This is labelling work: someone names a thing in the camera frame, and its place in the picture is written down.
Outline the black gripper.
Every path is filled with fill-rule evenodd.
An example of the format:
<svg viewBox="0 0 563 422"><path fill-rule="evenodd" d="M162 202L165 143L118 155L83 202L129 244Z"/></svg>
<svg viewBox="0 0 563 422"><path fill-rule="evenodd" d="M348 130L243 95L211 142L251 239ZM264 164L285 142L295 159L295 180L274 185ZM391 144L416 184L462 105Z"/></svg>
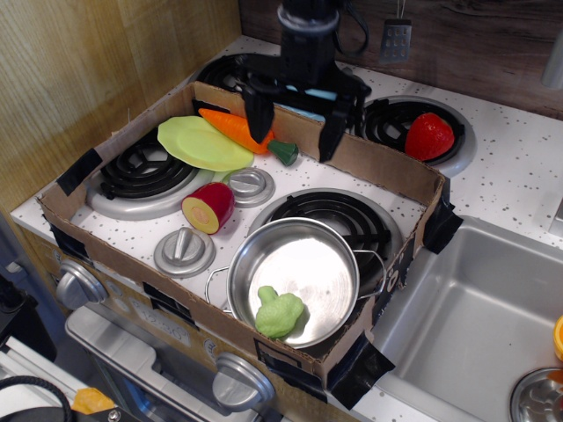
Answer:
<svg viewBox="0 0 563 422"><path fill-rule="evenodd" d="M364 31L364 42L352 51L340 43L338 12L279 12L281 50L278 55L266 55L261 61L242 64L258 71L285 88L280 93L261 93L247 85L242 91L245 115L250 135L262 143L271 129L274 105L294 106L327 115L319 142L319 162L333 158L340 140L348 128L350 115L361 115L370 88L357 76L340 69L335 61L338 53L357 56L369 43L365 21L355 12L352 16ZM304 92L309 89L330 91L336 99L314 98Z"/></svg>

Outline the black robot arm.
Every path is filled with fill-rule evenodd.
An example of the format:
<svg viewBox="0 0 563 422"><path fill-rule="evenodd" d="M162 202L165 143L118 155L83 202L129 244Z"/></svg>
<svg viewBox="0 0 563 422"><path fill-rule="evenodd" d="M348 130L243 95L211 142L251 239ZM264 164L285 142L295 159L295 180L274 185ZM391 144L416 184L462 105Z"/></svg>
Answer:
<svg viewBox="0 0 563 422"><path fill-rule="evenodd" d="M335 62L335 53L342 50L338 35L342 10L364 31L364 43L354 52L359 55L368 46L369 29L349 1L284 1L277 9L280 54L240 57L242 97L253 140L265 139L273 125L275 104L325 117L318 141L321 163L333 158L346 130L362 126L364 102L371 89Z"/></svg>

